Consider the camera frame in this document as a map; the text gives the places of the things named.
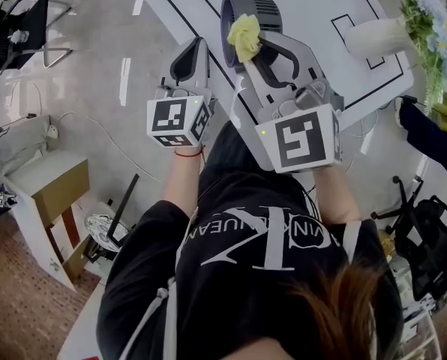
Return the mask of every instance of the brown carpet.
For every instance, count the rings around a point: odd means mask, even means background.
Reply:
[[[11,216],[0,217],[0,360],[56,359],[98,278],[84,272],[77,293],[38,266]]]

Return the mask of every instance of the white vase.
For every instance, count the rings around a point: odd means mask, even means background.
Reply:
[[[345,33],[345,45],[358,58],[389,56],[413,47],[405,30],[403,18],[380,19],[364,22],[349,28]]]

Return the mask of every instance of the red bracelet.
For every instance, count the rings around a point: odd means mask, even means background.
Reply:
[[[175,155],[177,155],[177,156],[181,156],[181,157],[183,157],[183,158],[195,158],[196,156],[203,154],[203,149],[204,149],[204,148],[205,148],[205,146],[202,145],[202,146],[200,147],[200,150],[199,150],[196,154],[179,154],[179,153],[177,153],[177,151],[174,151],[173,153],[174,153]]]

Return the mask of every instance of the blue flower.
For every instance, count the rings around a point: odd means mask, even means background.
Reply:
[[[447,59],[447,39],[439,38],[438,34],[427,37],[427,48],[431,52],[438,52],[442,59]]]
[[[420,11],[431,15],[439,21],[447,21],[447,11],[441,0],[416,0]]]
[[[432,29],[439,38],[447,40],[447,20],[433,19]]]

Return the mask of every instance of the yellow sponge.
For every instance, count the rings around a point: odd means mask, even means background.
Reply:
[[[260,51],[260,24],[255,15],[241,15],[230,28],[226,40],[235,47],[238,60],[248,62]]]

